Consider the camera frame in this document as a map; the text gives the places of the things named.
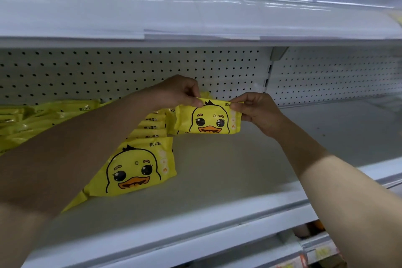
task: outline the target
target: price tag strip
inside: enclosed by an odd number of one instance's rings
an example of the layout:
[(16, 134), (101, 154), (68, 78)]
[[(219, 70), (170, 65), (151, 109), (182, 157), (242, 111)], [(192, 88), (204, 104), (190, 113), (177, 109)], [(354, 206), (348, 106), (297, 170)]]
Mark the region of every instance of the price tag strip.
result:
[(308, 268), (308, 266), (304, 255), (299, 255), (292, 260), (287, 260), (283, 263), (271, 266), (269, 268)]
[(309, 264), (312, 264), (338, 253), (339, 250), (334, 242), (328, 241), (318, 245), (314, 250), (307, 252), (307, 260)]

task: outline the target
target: person's right arm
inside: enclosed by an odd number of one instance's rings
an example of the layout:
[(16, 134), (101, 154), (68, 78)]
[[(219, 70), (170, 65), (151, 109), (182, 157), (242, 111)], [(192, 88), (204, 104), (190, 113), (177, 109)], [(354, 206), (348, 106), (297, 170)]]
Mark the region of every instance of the person's right arm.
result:
[(284, 116), (265, 93), (245, 93), (231, 108), (274, 138), (316, 214), (351, 267), (402, 266), (402, 199), (330, 154)]

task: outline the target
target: perforated back panel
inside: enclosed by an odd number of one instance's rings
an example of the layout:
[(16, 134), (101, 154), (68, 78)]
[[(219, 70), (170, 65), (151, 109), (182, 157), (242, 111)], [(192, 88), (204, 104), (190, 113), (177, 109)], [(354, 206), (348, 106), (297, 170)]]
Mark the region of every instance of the perforated back panel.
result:
[(263, 91), (271, 48), (0, 50), (0, 104), (123, 97), (174, 75), (229, 100)]
[(290, 47), (271, 69), (278, 106), (402, 92), (402, 58), (392, 47)]

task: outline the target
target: person's right hand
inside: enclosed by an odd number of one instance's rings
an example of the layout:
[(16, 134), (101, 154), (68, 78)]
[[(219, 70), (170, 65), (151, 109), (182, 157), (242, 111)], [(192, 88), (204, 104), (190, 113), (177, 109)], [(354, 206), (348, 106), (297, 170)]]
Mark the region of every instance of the person's right hand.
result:
[(230, 108), (241, 112), (243, 121), (254, 123), (269, 137), (275, 138), (282, 125), (290, 122), (267, 93), (246, 92), (231, 102)]

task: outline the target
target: duck beak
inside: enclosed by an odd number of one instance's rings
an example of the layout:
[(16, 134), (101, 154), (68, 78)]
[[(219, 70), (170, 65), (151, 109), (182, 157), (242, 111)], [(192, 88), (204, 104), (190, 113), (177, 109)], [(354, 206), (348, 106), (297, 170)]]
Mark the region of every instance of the duck beak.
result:
[(222, 128), (216, 128), (214, 126), (199, 127), (198, 130), (202, 133), (220, 133)]
[(131, 177), (130, 179), (120, 182), (119, 183), (119, 188), (120, 189), (127, 189), (131, 188), (133, 186), (140, 186), (142, 184), (147, 184), (148, 181), (150, 180), (150, 177)]

